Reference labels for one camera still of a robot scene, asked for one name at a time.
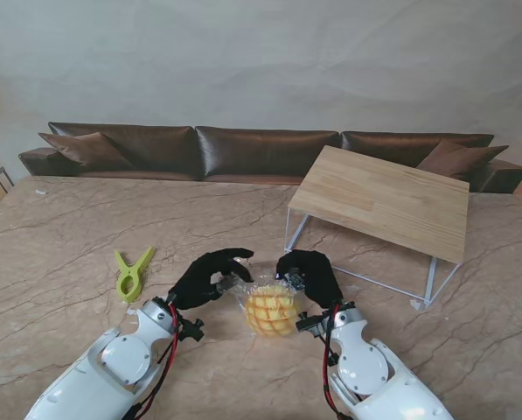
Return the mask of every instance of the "black glove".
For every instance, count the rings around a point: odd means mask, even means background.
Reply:
[[[303,279],[305,296],[322,308],[328,309],[334,302],[342,300],[342,291],[325,254],[293,250],[278,260],[276,272],[279,278],[283,278],[292,269],[298,269],[298,274]]]
[[[173,304],[177,309],[190,309],[222,296],[217,291],[216,284],[210,284],[210,277],[214,273],[220,272],[223,276],[234,273],[244,281],[252,283],[249,271],[234,261],[234,258],[250,258],[253,253],[244,248],[228,248],[202,255],[170,289],[170,294],[176,294]]]

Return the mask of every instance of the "white wall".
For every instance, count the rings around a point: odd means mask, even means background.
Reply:
[[[0,163],[46,122],[492,132],[522,164],[522,0],[0,0]]]

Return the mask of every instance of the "sofa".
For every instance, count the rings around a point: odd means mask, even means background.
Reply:
[[[438,143],[486,147],[493,135],[329,130],[221,129],[49,122],[53,134],[99,132],[136,168],[82,171],[54,148],[19,155],[32,175],[299,185],[325,145],[416,167]],[[522,167],[494,159],[470,174],[470,190],[512,193]]]

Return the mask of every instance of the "cable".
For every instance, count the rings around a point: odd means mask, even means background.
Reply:
[[[324,356],[323,356],[323,392],[324,399],[326,400],[331,410],[337,415],[338,420],[353,420],[350,416],[347,416],[344,413],[338,411],[337,406],[334,401],[332,401],[331,389],[329,388],[329,371],[328,371],[328,362],[329,362],[329,352],[331,350],[331,335],[332,330],[334,328],[334,318],[337,316],[338,309],[340,308],[340,304],[336,304],[334,308],[331,309],[329,320],[327,321],[326,327],[326,335],[324,341]]]
[[[161,362],[164,360],[164,357],[169,353],[169,357],[167,361],[165,362],[164,371],[162,372],[162,375],[159,378],[159,381],[157,381],[156,386],[150,391],[148,396],[144,398],[141,402],[133,405],[129,411],[124,415],[122,420],[139,420],[148,412],[150,407],[152,406],[152,403],[154,402],[154,398],[156,397],[156,394],[159,392],[160,388],[164,384],[165,376],[167,375],[168,371],[170,370],[171,364],[173,363],[173,359],[175,358],[175,352],[177,351],[177,342],[179,339],[179,321],[177,316],[177,310],[173,306],[173,304],[169,304],[170,312],[171,312],[171,318],[173,319],[173,327],[174,327],[174,333],[173,333],[173,339],[171,343],[167,346],[162,356],[157,361],[157,364],[161,364]],[[146,407],[144,407],[144,410],[142,413],[137,414],[141,409],[142,406],[146,404]]]
[[[169,304],[171,317],[173,318],[173,326],[175,327],[175,333],[173,335],[173,340],[171,341],[170,345],[167,349],[165,349],[164,354],[160,358],[162,360],[164,356],[167,354],[167,351],[171,347],[169,358],[167,359],[167,362],[165,363],[164,371],[162,372],[162,375],[159,378],[159,381],[157,382],[156,386],[151,390],[150,394],[144,399],[144,401],[148,400],[148,403],[146,404],[146,407],[144,408],[143,412],[139,414],[136,417],[136,420],[141,419],[144,417],[144,415],[148,412],[150,407],[152,406],[152,403],[154,402],[154,398],[156,398],[156,394],[159,392],[160,388],[164,384],[165,376],[167,375],[167,372],[170,370],[171,363],[173,363],[173,359],[175,359],[175,352],[177,351],[177,342],[179,338],[179,322],[177,318],[177,311],[175,310],[175,307],[173,304]]]

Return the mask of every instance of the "sofa armrest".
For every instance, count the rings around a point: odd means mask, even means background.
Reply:
[[[472,193],[511,194],[522,180],[522,166],[503,160],[492,160],[470,179]]]
[[[77,165],[52,147],[25,151],[19,154],[19,160],[31,175],[73,177],[78,173]]]

